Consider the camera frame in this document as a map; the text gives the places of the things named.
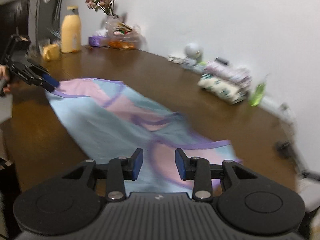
human hand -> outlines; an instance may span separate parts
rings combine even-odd
[[[0,79],[5,78],[8,82],[10,81],[9,70],[6,66],[0,65]],[[17,86],[17,82],[14,84],[7,84],[6,87],[3,88],[4,93],[10,93],[11,88]]]

white ball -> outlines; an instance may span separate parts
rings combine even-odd
[[[189,43],[185,48],[184,52],[189,58],[199,58],[202,55],[202,48],[196,43]]]

ribbed gray panel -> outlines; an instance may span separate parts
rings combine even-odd
[[[132,193],[121,203],[110,203],[86,228],[64,236],[36,236],[24,232],[17,240],[302,240],[285,236],[250,236],[224,224],[206,203],[185,193]]]

black cable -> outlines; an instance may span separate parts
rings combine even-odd
[[[2,237],[2,238],[5,239],[5,240],[9,240],[9,238],[7,238],[6,236],[4,236],[4,235],[2,235],[2,234],[0,234],[0,237]]]

rolled towel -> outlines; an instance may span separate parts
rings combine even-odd
[[[240,86],[228,83],[211,74],[202,75],[198,86],[216,94],[219,98],[230,104],[244,100],[247,95]]]
[[[233,69],[217,60],[208,61],[205,72],[223,78],[241,88],[248,89],[252,80],[249,70],[245,68]]]

